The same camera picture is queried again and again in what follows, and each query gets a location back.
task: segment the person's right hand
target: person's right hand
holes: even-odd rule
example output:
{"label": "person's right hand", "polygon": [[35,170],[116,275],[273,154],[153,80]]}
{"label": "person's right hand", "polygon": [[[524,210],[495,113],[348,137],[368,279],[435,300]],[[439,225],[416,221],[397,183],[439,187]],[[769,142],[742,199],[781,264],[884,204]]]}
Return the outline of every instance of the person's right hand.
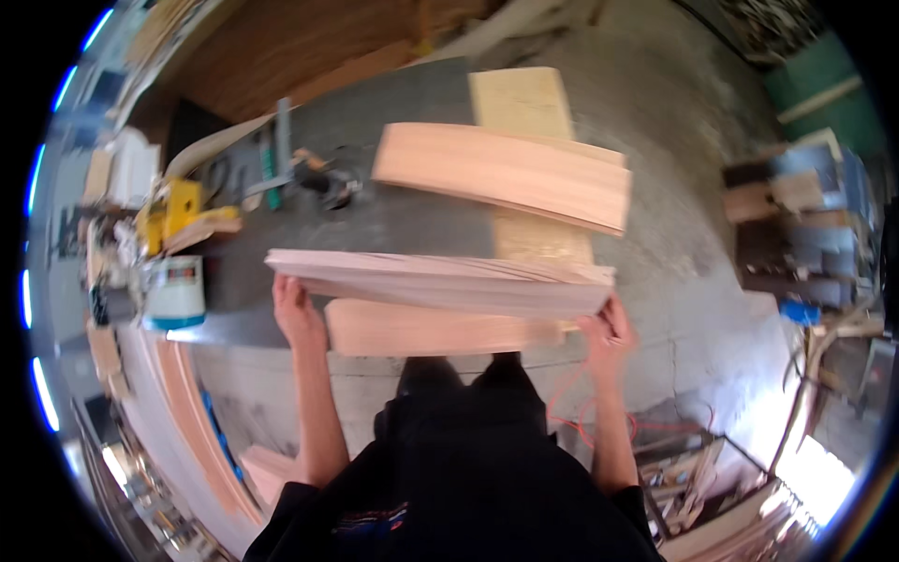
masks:
{"label": "person's right hand", "polygon": [[275,321],[296,352],[324,353],[327,351],[327,332],[321,315],[312,306],[306,288],[296,277],[275,273],[271,285],[271,299],[275,305]]}
{"label": "person's right hand", "polygon": [[597,383],[617,383],[628,353],[639,337],[628,320],[621,299],[612,293],[602,309],[591,317],[578,317],[577,326],[587,338],[587,364]]}

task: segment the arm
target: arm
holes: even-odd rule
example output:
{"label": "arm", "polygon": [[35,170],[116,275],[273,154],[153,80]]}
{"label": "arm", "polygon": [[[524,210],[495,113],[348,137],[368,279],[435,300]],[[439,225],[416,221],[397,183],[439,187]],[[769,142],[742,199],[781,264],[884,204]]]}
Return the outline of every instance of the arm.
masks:
{"label": "arm", "polygon": [[580,317],[577,324],[590,347],[587,366],[596,395],[593,480],[603,494],[612,496],[628,486],[639,485],[620,384],[637,336],[615,294],[599,314]]}
{"label": "arm", "polygon": [[299,454],[289,480],[322,488],[350,464],[331,394],[325,323],[296,277],[275,273],[271,294],[275,320],[293,355],[297,388]]}

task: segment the white bucket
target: white bucket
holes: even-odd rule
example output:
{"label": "white bucket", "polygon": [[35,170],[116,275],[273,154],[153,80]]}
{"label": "white bucket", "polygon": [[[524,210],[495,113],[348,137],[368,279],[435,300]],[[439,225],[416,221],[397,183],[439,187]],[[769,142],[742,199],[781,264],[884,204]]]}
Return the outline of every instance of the white bucket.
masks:
{"label": "white bucket", "polygon": [[144,327],[147,330],[177,330],[196,326],[206,319],[203,298],[203,258],[176,255],[145,266],[147,301]]}

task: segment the orange extension cord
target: orange extension cord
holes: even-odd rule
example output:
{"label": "orange extension cord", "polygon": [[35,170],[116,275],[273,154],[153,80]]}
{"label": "orange extension cord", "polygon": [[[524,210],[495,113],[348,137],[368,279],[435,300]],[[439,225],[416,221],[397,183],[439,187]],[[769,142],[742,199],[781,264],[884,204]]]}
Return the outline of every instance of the orange extension cord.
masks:
{"label": "orange extension cord", "polygon": [[[581,436],[581,441],[587,447],[593,448],[593,438],[590,434],[583,430],[583,418],[586,413],[589,411],[590,406],[595,405],[595,399],[590,398],[581,406],[581,410],[577,416],[577,423],[572,422],[571,420],[566,420],[564,417],[559,417],[557,415],[553,415],[553,406],[556,404],[556,401],[561,397],[573,384],[577,381],[584,369],[587,366],[587,361],[582,361],[580,365],[578,365],[577,369],[574,370],[574,373],[571,377],[568,378],[568,381],[565,382],[564,385],[553,395],[552,399],[549,400],[547,404],[547,419],[555,422],[560,422],[562,424],[573,427],[577,430],[578,434]],[[706,429],[711,431],[712,423],[715,422],[715,408],[711,405],[706,404],[709,411],[708,425]],[[634,442],[634,438],[636,438],[636,430],[639,428],[644,429],[656,429],[656,430],[664,430],[664,431],[673,431],[673,432],[693,432],[698,429],[701,429],[702,426],[699,424],[650,424],[638,422],[633,414],[630,412],[626,412],[625,415],[628,417],[630,421],[630,442]]]}

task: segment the gray work surface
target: gray work surface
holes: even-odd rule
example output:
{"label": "gray work surface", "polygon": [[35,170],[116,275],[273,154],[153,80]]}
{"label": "gray work surface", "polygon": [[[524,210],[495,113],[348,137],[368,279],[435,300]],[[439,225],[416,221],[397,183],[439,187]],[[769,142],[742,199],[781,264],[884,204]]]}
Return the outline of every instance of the gray work surface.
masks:
{"label": "gray work surface", "polygon": [[[387,123],[423,121],[474,124],[465,59],[403,68],[325,94],[290,114],[292,150],[306,147],[325,158],[350,155],[363,187],[345,209],[323,211],[317,196],[282,190],[283,206],[266,201],[245,213],[233,239],[209,241],[186,254],[204,256],[206,321],[168,333],[168,339],[287,347],[271,313],[272,270],[263,259],[270,248],[386,252],[391,254],[493,257],[488,205],[382,185],[369,174]],[[240,191],[262,180],[253,135],[237,141],[213,161],[229,160],[230,173],[214,203],[233,204]],[[329,300],[314,297],[321,309]]]}

